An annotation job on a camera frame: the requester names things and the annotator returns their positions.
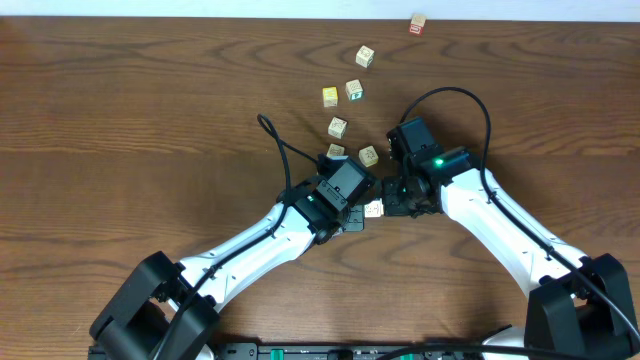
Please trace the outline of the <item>white block orange print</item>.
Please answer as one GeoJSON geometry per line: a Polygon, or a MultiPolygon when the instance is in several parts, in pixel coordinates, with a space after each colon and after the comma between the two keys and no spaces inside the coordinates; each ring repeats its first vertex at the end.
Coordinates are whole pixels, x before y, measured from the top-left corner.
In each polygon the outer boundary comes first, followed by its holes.
{"type": "Polygon", "coordinates": [[[365,218],[378,218],[384,215],[384,204],[381,198],[374,199],[363,207],[365,218]]]}

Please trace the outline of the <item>pale yellow printed block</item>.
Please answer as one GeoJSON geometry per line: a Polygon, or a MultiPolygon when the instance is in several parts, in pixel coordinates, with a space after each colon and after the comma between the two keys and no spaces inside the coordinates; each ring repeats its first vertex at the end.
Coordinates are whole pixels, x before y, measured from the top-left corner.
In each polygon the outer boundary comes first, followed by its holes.
{"type": "Polygon", "coordinates": [[[326,156],[329,158],[333,158],[333,157],[343,156],[344,154],[345,154],[344,147],[331,143],[327,150],[326,156]]]}

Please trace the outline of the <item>white block with cross print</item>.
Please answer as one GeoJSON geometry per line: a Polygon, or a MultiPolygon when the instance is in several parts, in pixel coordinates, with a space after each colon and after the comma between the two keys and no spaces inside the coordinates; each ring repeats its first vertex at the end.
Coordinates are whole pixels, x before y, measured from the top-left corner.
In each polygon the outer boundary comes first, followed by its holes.
{"type": "Polygon", "coordinates": [[[328,127],[328,134],[337,139],[342,139],[346,132],[347,126],[347,121],[338,117],[333,117],[328,127]]]}

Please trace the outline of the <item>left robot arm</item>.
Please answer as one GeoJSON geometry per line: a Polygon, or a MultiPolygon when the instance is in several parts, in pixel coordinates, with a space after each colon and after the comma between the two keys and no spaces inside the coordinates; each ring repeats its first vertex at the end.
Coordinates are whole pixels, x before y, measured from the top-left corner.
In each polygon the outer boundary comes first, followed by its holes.
{"type": "Polygon", "coordinates": [[[268,214],[221,245],[172,262],[141,261],[90,327],[109,359],[201,359],[221,310],[275,267],[342,231],[376,178],[348,156],[285,188],[268,214]]]}

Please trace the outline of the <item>white block with green print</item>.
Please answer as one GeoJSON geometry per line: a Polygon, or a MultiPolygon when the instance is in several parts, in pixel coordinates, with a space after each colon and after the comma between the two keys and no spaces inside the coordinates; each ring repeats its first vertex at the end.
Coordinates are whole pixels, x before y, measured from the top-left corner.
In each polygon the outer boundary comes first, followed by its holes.
{"type": "Polygon", "coordinates": [[[368,68],[373,62],[375,51],[366,45],[362,45],[356,53],[355,62],[363,68],[368,68]]]}

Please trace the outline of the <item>white block yellow print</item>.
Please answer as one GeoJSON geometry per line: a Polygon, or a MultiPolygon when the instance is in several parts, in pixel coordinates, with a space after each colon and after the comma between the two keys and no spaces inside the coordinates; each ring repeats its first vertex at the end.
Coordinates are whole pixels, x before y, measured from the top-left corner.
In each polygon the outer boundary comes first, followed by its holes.
{"type": "Polygon", "coordinates": [[[360,162],[365,167],[371,167],[373,165],[376,165],[379,161],[379,156],[373,146],[367,146],[365,148],[360,149],[358,152],[358,157],[360,162]]]}

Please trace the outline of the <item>yellow wooden block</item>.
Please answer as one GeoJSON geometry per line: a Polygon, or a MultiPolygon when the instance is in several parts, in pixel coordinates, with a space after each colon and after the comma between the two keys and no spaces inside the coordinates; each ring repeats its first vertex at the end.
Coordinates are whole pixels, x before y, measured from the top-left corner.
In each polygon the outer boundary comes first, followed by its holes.
{"type": "Polygon", "coordinates": [[[336,107],[338,105],[339,96],[336,87],[325,87],[322,89],[322,99],[324,107],[336,107]]]}

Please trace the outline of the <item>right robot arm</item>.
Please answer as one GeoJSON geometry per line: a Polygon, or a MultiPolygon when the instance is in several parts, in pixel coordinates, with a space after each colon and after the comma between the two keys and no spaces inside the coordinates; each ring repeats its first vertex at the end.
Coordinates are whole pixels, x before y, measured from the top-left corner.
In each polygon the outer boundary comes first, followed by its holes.
{"type": "Polygon", "coordinates": [[[527,298],[524,327],[483,340],[483,358],[638,354],[630,285],[618,260],[590,257],[554,235],[501,188],[484,157],[464,147],[445,150],[422,119],[399,124],[387,139],[400,173],[383,181],[386,215],[446,215],[489,250],[527,298]]]}

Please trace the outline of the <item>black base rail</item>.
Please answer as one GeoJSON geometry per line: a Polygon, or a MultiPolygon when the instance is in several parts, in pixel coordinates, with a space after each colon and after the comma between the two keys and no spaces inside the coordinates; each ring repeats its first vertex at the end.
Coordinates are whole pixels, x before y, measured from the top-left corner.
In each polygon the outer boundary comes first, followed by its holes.
{"type": "MultiPolygon", "coordinates": [[[[401,346],[347,345],[258,345],[222,343],[205,346],[195,360],[376,360],[401,346]]],[[[540,356],[474,353],[471,351],[417,351],[398,356],[400,360],[540,359],[540,356]]]]}

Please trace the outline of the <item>white block teal side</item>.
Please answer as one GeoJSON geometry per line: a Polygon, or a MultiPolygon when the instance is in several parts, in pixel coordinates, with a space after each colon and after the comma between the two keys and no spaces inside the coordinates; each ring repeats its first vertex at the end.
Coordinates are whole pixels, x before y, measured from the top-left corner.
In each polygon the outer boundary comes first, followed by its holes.
{"type": "Polygon", "coordinates": [[[348,81],[345,84],[345,91],[350,101],[358,100],[364,94],[364,89],[362,87],[361,82],[358,79],[348,81]]]}

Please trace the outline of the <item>red block at table edge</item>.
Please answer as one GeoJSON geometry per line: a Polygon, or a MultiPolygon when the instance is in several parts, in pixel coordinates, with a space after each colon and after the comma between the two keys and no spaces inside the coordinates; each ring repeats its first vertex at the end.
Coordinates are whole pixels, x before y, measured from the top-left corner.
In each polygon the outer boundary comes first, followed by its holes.
{"type": "Polygon", "coordinates": [[[422,36],[426,25],[427,17],[424,14],[414,13],[409,24],[409,33],[422,36]]]}

